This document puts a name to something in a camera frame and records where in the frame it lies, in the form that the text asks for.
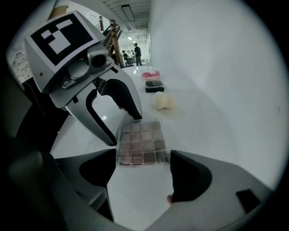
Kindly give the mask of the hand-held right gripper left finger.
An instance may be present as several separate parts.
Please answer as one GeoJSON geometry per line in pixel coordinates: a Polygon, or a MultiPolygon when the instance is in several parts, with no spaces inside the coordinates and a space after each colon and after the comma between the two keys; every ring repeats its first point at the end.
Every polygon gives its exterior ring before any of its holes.
{"type": "Polygon", "coordinates": [[[56,159],[74,191],[96,212],[114,221],[107,185],[116,168],[116,149],[56,159]]]}

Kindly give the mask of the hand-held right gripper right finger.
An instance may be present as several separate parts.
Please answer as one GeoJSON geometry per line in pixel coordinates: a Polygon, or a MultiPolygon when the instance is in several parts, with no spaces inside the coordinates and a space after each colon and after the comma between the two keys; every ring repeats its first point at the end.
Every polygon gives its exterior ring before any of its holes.
{"type": "Polygon", "coordinates": [[[172,205],[146,231],[241,231],[272,191],[242,167],[171,151],[172,205]]]}

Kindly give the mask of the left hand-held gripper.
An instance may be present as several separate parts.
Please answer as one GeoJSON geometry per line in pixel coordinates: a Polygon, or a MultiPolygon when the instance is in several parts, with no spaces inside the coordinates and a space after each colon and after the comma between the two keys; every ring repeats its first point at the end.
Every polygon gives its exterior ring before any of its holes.
{"type": "Polygon", "coordinates": [[[142,119],[142,108],[132,78],[108,57],[104,38],[80,12],[71,11],[44,23],[24,44],[39,91],[105,144],[116,146],[115,135],[92,108],[97,91],[135,120],[142,119]],[[90,82],[96,89],[83,89],[90,82]]]}

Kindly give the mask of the clear patterned small packet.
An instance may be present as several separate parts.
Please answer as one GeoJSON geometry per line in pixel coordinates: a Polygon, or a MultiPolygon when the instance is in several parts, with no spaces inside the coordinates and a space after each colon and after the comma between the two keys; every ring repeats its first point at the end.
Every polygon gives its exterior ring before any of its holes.
{"type": "Polygon", "coordinates": [[[125,122],[118,133],[116,166],[167,164],[170,154],[158,120],[125,122]]]}

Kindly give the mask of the small black square box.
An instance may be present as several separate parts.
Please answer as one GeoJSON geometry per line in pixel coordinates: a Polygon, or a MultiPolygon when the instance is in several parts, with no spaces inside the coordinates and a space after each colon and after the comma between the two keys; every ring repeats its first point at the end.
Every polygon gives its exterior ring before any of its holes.
{"type": "Polygon", "coordinates": [[[164,92],[164,83],[161,80],[149,80],[145,82],[147,93],[164,92]]]}

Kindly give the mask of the red snack packet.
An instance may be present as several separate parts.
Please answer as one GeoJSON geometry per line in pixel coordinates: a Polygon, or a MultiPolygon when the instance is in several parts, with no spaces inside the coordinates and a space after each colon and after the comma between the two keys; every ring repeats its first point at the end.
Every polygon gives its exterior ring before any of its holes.
{"type": "Polygon", "coordinates": [[[157,70],[149,71],[149,72],[143,72],[141,74],[142,79],[145,81],[147,80],[155,80],[155,79],[160,79],[161,73],[157,70]]]}

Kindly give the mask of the small cream round object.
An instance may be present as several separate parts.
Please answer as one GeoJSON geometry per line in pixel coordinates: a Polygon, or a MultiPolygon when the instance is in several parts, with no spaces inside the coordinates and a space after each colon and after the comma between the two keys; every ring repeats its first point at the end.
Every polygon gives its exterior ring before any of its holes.
{"type": "Polygon", "coordinates": [[[156,92],[153,97],[152,105],[155,109],[173,109],[176,106],[176,99],[172,94],[156,92]]]}

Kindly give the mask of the white oval marble table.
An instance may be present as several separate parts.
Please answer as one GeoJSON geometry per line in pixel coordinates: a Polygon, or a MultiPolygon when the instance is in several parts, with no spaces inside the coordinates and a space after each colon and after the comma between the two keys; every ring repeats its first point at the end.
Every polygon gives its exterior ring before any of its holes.
{"type": "Polygon", "coordinates": [[[156,110],[153,95],[144,90],[140,71],[125,72],[138,90],[143,118],[158,118],[169,150],[180,151],[211,168],[208,190],[191,202],[169,205],[172,174],[168,164],[117,167],[108,182],[108,196],[114,221],[134,231],[212,231],[243,221],[246,213],[236,196],[250,189],[261,201],[270,195],[267,187],[237,165],[233,136],[215,106],[184,77],[164,77],[166,90],[177,99],[175,109],[156,110]]]}

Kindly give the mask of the wooden staircase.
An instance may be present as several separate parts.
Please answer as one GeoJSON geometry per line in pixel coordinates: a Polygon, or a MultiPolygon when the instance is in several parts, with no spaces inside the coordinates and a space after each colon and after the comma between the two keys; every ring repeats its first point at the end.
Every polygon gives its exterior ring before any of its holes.
{"type": "Polygon", "coordinates": [[[119,38],[122,34],[121,27],[115,22],[115,20],[109,21],[109,26],[102,32],[102,34],[105,36],[105,39],[103,40],[103,45],[108,51],[108,56],[116,58],[116,63],[121,68],[125,67],[123,57],[121,56],[122,51],[119,48],[119,38]]]}

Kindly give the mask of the long ceiling light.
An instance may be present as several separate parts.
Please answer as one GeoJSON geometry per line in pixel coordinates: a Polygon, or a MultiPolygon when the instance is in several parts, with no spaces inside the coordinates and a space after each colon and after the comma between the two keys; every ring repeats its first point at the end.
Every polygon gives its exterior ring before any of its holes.
{"type": "Polygon", "coordinates": [[[129,22],[135,21],[135,17],[134,17],[134,14],[132,12],[130,5],[122,5],[121,9],[122,9],[123,13],[125,14],[125,16],[127,17],[129,22]]]}

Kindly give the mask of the person's white dotted top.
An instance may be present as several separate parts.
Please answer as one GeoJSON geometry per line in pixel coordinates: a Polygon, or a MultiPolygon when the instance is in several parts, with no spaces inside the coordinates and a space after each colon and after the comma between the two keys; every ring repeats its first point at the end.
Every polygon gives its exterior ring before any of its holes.
{"type": "Polygon", "coordinates": [[[23,84],[33,77],[26,55],[18,52],[12,62],[12,70],[19,84],[23,84]]]}

